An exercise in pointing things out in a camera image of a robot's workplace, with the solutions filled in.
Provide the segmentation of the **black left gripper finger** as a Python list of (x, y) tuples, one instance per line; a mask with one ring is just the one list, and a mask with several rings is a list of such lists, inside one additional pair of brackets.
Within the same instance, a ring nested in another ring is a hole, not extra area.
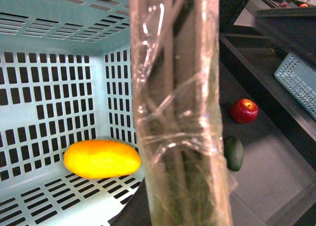
[(255, 13), (255, 28), (316, 68), (316, 8), (275, 8)]

